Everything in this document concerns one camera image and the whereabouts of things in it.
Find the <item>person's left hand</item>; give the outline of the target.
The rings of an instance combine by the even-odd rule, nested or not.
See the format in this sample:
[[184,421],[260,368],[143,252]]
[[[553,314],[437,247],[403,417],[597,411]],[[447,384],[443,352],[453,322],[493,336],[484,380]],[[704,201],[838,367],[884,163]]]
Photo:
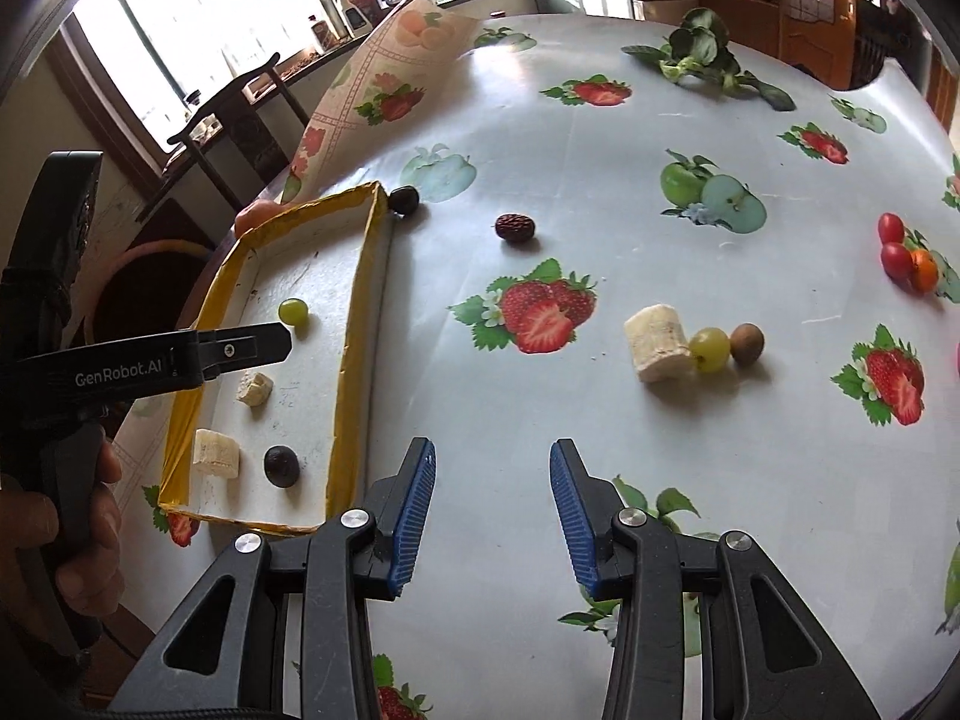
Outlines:
[[[119,608],[125,589],[121,571],[121,509],[110,486],[119,483],[122,465],[112,442],[104,439],[85,499],[86,514],[73,522],[65,552],[57,556],[55,587],[67,606],[87,617],[103,619]],[[2,613],[37,637],[47,637],[39,593],[28,587],[28,551],[53,544],[60,548],[60,512],[41,493],[2,478]]]

